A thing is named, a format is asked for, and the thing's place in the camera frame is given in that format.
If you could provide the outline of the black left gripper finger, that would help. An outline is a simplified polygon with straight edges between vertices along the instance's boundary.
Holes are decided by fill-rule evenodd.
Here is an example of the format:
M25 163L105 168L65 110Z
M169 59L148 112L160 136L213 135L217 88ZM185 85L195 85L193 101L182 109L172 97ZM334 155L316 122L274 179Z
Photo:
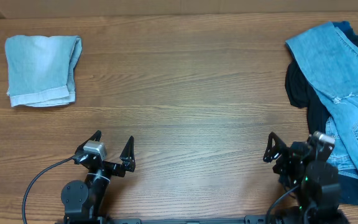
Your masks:
M80 144L75 151L75 154L91 153L102 154L102 132L97 130L88 140Z
M125 171L135 171L135 156L134 156L134 137L128 139L124 149L121 152L120 160L124 166Z

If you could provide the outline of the light blue denim shorts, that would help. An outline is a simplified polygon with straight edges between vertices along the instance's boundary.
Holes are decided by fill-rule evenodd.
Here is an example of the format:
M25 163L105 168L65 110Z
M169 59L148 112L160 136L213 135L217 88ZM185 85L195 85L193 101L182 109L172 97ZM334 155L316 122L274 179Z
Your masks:
M5 53L11 106L53 107L76 100L74 70L82 52L78 35L15 35Z

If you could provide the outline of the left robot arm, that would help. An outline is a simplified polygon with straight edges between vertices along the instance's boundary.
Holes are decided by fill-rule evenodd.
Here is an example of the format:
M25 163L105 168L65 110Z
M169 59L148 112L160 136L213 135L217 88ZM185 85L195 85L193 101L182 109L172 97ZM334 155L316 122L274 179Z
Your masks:
M84 181L73 180L64 186L61 200L65 207L64 223L110 223L99 213L111 177L124 177L135 171L134 138L131 136L121 152L120 164L106 160L106 146L101 142L102 132L96 131L80 144L74 155L75 164L87 168Z

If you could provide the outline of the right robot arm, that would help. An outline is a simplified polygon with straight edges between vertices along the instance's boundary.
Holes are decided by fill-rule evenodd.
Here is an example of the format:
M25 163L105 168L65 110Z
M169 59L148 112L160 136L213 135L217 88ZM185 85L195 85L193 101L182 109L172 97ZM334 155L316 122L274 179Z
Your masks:
M319 131L291 147L269 134L263 161L275 162L273 172L285 193L269 207L265 223L349 222L338 209L338 169L327 162L334 147L335 139Z

